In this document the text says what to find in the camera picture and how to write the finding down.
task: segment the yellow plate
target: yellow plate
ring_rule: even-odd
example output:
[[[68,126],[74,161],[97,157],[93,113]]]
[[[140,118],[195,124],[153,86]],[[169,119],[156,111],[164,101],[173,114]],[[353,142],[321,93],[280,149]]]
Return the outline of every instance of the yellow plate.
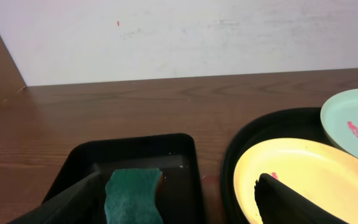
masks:
[[[234,170],[234,191],[250,223],[262,223],[255,181],[268,173],[317,206],[358,223],[358,159],[331,146],[303,139],[272,139],[252,146]]]

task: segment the table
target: table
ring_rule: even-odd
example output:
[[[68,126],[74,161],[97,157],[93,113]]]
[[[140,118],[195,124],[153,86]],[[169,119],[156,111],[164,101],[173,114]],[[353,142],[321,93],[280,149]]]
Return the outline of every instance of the table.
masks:
[[[0,104],[0,223],[38,206],[77,145],[165,133],[196,144],[209,223],[226,223],[219,175],[244,125],[358,88],[358,69],[35,86]]]

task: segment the rectangular black tray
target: rectangular black tray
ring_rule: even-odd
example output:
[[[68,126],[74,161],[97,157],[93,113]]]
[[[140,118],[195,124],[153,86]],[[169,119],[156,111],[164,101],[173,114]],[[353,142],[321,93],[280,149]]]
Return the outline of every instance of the rectangular black tray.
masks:
[[[194,140],[187,134],[92,141],[75,147],[42,203],[99,171],[159,168],[163,183],[156,206],[164,223],[205,223]]]

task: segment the round black tray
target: round black tray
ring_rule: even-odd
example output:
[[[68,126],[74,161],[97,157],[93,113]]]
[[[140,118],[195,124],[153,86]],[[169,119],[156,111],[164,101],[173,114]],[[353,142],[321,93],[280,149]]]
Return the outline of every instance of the round black tray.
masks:
[[[275,138],[301,138],[332,146],[320,121],[321,108],[295,108],[267,114],[243,127],[230,143],[223,160],[221,191],[229,223],[249,223],[234,193],[234,168],[251,146]]]

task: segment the black tray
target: black tray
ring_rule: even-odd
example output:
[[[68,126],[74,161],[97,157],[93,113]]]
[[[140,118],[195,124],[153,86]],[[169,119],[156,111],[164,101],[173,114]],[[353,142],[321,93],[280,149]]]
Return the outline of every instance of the black tray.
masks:
[[[321,108],[295,108],[257,118],[243,127],[230,143],[224,156],[221,190],[229,223],[249,223],[234,193],[234,168],[251,146],[275,138],[301,138],[333,146],[320,121]]]
[[[155,201],[164,223],[205,223],[195,144],[187,134],[81,144],[68,155],[42,203],[96,171],[110,176],[116,169],[156,167],[164,176]]]

